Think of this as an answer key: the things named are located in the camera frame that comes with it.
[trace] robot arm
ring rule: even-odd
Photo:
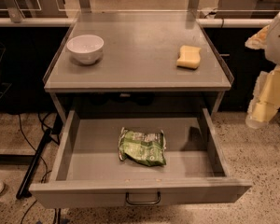
[[[277,64],[269,74],[261,72],[250,102],[246,125],[257,129],[269,123],[280,108],[280,12],[267,29],[265,56]]]

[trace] white bowl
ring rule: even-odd
[[[97,35],[79,35],[71,38],[67,49],[71,55],[82,64],[92,64],[103,55],[104,40]]]

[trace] cabinet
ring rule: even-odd
[[[47,208],[235,202],[251,182],[228,171],[211,114],[232,76],[186,11],[81,14],[68,37],[94,34],[104,57],[78,65],[65,40],[45,77],[64,122]],[[197,70],[177,68],[182,45],[201,47]],[[164,131],[164,167],[120,161],[122,127]]]
[[[269,19],[280,11],[280,0],[219,0],[216,18]]]

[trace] drawer handle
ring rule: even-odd
[[[130,197],[129,197],[129,192],[127,192],[125,194],[125,201],[129,204],[129,205],[155,205],[155,204],[158,204],[161,200],[161,194],[160,192],[158,191],[158,199],[156,201],[151,201],[151,202],[132,202],[130,200]]]

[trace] cart top shelf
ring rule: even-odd
[[[82,13],[68,38],[87,34],[104,40],[103,59],[81,66],[64,46],[52,64],[46,91],[226,91],[231,88],[190,12]],[[202,48],[196,70],[176,67],[183,45]]]

